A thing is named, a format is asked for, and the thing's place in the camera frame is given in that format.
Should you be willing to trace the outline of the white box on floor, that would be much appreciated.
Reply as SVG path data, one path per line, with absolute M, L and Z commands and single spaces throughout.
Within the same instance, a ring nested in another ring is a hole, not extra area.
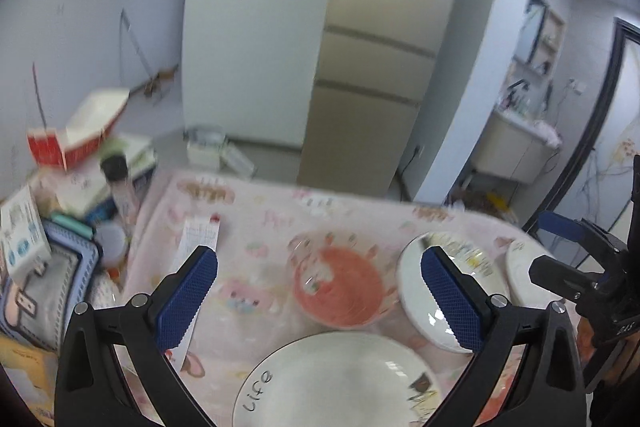
M 193 166 L 216 172 L 232 171 L 241 178 L 253 178 L 256 166 L 218 127 L 195 126 L 183 131 L 186 156 Z

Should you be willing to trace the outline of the gold three-door refrigerator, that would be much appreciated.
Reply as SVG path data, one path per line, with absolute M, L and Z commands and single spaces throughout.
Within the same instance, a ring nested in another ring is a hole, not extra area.
M 381 197 L 393 181 L 454 0 L 329 0 L 297 182 Z

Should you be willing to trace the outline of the white red paper leaflet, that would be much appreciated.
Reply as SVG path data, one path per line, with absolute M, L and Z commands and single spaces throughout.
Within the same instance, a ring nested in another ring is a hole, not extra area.
M 178 277 L 169 291 L 166 309 L 160 314 L 160 329 L 168 338 L 162 340 L 165 355 L 176 373 L 186 371 L 195 378 L 205 375 L 200 360 L 188 348 L 200 306 L 218 271 L 217 242 L 220 218 L 195 217 L 184 221 L 178 251 L 169 275 Z

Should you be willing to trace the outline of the red white paper box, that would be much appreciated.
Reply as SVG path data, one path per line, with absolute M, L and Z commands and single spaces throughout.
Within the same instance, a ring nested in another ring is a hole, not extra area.
M 129 97 L 127 88 L 96 90 L 82 101 L 64 129 L 28 130 L 27 144 L 36 165 L 68 171 L 82 164 L 110 136 Z

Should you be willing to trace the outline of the white plate with cartoon print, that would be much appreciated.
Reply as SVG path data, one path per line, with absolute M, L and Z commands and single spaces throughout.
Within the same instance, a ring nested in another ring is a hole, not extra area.
M 413 239 L 398 260 L 400 301 L 414 327 L 440 349 L 469 355 L 480 344 L 483 323 L 447 271 L 471 277 L 490 297 L 510 291 L 496 262 L 469 239 L 427 232 Z

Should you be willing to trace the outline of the stack of books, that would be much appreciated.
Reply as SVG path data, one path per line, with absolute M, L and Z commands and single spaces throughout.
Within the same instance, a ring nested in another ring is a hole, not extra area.
M 96 153 L 70 172 L 43 168 L 29 180 L 40 211 L 48 215 L 52 210 L 61 210 L 82 218 L 102 204 L 111 196 L 111 187 L 100 164 L 112 155 L 126 158 L 129 176 L 133 180 L 156 164 L 156 153 L 148 136 L 128 133 L 112 135 Z

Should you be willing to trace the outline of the beige bathroom vanity cabinet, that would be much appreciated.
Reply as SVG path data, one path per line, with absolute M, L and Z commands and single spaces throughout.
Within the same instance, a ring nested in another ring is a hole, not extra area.
M 478 173 L 529 185 L 562 145 L 558 132 L 544 120 L 494 109 L 470 161 Z

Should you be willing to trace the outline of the plain white plate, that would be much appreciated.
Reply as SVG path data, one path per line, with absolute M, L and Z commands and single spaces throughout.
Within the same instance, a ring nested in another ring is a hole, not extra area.
M 506 252 L 506 276 L 513 301 L 518 306 L 544 309 L 551 301 L 561 299 L 530 280 L 529 268 L 541 256 L 549 256 L 549 253 L 535 239 L 515 239 Z

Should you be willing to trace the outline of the pink cartoon tablecloth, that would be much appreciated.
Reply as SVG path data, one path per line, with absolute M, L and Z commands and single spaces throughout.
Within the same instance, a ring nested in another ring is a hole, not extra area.
M 286 262 L 288 244 L 300 233 L 340 229 L 381 239 L 402 251 L 427 232 L 469 239 L 506 276 L 506 252 L 515 239 L 533 239 L 513 225 L 473 211 L 350 197 L 308 188 L 189 171 L 154 176 L 134 229 L 122 298 L 154 291 L 171 271 L 184 221 L 220 218 L 218 273 L 204 299 L 188 348 L 205 375 L 178 373 L 213 424 L 234 426 L 236 396 L 246 377 L 268 355 L 294 341 L 329 332 L 365 332 L 410 348 L 435 374 L 442 399 L 454 387 L 471 353 L 440 349 L 411 323 L 399 297 L 396 307 L 361 329 L 330 329 L 311 320 L 296 303 Z

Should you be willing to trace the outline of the white plate with life text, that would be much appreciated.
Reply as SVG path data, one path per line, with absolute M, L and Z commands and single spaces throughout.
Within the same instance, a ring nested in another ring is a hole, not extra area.
M 410 348 L 365 332 L 308 336 L 258 364 L 236 396 L 235 426 L 422 426 L 442 404 Z

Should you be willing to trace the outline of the grey blue stitched bag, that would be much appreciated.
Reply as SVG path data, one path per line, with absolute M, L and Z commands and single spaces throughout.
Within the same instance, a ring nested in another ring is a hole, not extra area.
M 1 279 L 1 332 L 24 345 L 58 352 L 75 307 L 87 299 L 102 249 L 92 239 L 43 221 L 51 258 L 22 285 Z

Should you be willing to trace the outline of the bathroom mirror cabinet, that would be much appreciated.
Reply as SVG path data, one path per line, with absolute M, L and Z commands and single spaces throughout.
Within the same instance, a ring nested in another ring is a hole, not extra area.
M 547 0 L 528 0 L 514 61 L 549 79 L 560 57 L 565 26 Z

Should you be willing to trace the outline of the white round jar lid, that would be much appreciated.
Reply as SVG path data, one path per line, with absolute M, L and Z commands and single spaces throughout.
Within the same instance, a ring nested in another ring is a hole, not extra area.
M 118 268 L 125 260 L 128 251 L 128 237 L 119 223 L 108 221 L 97 225 L 94 241 L 101 247 L 101 265 L 105 269 Z

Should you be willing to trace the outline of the pink strawberry ceramic bowl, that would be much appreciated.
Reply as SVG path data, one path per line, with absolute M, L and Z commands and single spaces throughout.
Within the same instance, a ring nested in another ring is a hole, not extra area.
M 381 239 L 340 229 L 296 235 L 286 271 L 299 308 L 330 329 L 361 329 L 398 303 L 398 251 Z

